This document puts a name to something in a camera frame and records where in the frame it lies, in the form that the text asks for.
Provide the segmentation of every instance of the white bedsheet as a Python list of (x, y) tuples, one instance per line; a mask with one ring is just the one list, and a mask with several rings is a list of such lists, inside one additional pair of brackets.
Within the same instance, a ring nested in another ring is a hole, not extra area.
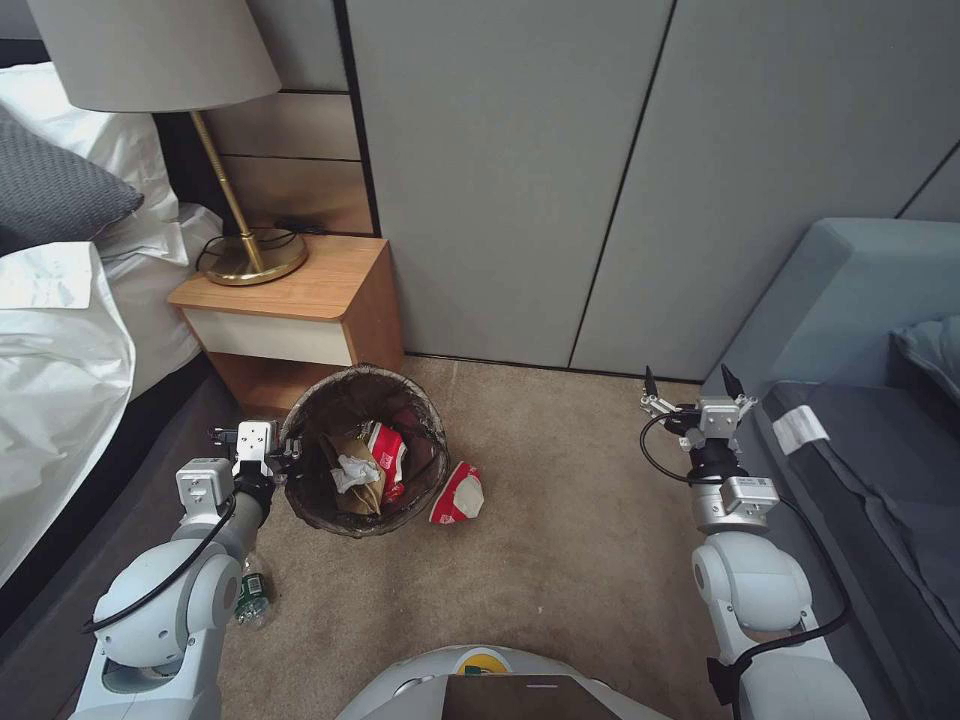
[(135, 362), (92, 244), (0, 258), (0, 584), (113, 437)]
[(204, 243), (220, 234), (222, 223), (201, 205), (180, 206), (185, 261), (171, 262), (144, 254), (103, 261), (113, 299), (137, 346), (137, 366), (130, 399), (179, 370), (200, 352), (200, 345), (167, 296), (193, 274)]
[(167, 296), (221, 222), (183, 205), (180, 223), (176, 261), (101, 261), (91, 243), (0, 257), (0, 585), (100, 459), (127, 402), (199, 352)]

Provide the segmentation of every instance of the wooden nightstand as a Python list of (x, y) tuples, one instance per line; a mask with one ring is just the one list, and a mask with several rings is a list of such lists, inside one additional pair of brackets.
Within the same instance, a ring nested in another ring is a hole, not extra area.
[(168, 298), (250, 415), (286, 416), (304, 390), (345, 366), (399, 370), (403, 361), (387, 241), (304, 239), (310, 256), (291, 275), (225, 287), (197, 273)]

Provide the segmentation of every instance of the red and white cup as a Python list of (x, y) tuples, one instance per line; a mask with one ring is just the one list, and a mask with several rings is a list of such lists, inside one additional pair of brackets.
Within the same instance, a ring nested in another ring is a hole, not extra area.
[(400, 433), (378, 422), (370, 432), (367, 448), (373, 459), (383, 468), (383, 503), (392, 505), (403, 495), (403, 456), (407, 452), (407, 446)]
[(430, 522), (450, 525), (475, 518), (483, 506), (480, 472), (465, 462), (458, 463), (433, 503)]

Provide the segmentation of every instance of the brass lamp stand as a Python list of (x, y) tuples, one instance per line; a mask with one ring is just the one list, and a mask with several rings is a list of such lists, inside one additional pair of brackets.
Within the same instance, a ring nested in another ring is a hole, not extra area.
[(258, 285), (276, 280), (296, 270), (307, 259), (307, 247), (303, 238), (294, 235), (274, 247), (257, 243), (256, 236), (243, 218), (243, 212), (233, 194), (233, 188), (220, 163), (220, 156), (217, 155), (217, 149), (213, 146), (213, 140), (207, 131), (203, 117), (196, 110), (190, 113), (190, 117), (193, 119), (194, 127), (197, 128), (200, 142), (203, 143), (203, 149), (207, 152), (217, 180), (220, 182), (220, 188), (227, 198), (227, 204), (230, 205), (230, 211), (237, 221), (237, 227), (240, 228), (240, 244), (234, 242), (232, 238), (224, 238), (216, 261), (204, 270), (206, 276), (220, 285)]

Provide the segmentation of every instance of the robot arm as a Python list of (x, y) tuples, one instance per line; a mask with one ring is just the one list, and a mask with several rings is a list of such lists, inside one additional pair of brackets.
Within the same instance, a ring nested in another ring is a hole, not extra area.
[[(734, 705), (735, 717), (867, 719), (860, 695), (823, 639), (845, 615), (821, 627), (803, 569), (760, 535), (767, 530), (767, 512), (781, 498), (771, 480), (749, 477), (739, 465), (736, 429), (757, 401), (744, 395), (725, 366), (722, 370), (729, 397), (701, 397), (696, 405), (674, 407), (657, 397), (648, 367), (641, 401), (654, 415), (641, 438), (661, 422), (690, 454), (693, 469), (686, 478), (668, 474), (690, 483), (694, 518), (707, 535), (692, 565), (720, 644), (720, 657), (707, 661), (710, 681), (720, 702)], [(799, 509), (790, 507), (812, 533)], [(846, 596), (838, 574), (835, 580)], [(760, 644), (745, 629), (781, 639)]]
[(197, 458), (177, 472), (180, 526), (97, 603), (89, 628), (97, 644), (74, 718), (220, 717), (224, 634), (242, 563), (270, 511), (275, 432), (273, 423), (241, 423), (236, 465)]

